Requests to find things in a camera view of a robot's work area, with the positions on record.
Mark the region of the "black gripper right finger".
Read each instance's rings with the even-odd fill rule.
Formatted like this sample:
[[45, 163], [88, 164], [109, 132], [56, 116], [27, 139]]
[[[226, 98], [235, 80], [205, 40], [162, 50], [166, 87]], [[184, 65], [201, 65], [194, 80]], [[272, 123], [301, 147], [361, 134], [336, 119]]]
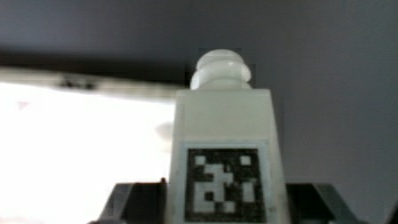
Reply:
[[326, 183], [290, 183], [292, 224], [368, 224], [356, 216], [338, 190]]

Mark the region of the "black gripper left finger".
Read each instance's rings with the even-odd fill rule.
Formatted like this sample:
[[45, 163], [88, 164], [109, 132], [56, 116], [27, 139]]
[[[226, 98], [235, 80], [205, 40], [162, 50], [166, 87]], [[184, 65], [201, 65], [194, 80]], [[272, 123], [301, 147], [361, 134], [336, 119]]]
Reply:
[[88, 224], [164, 224], [168, 182], [118, 183], [96, 220]]

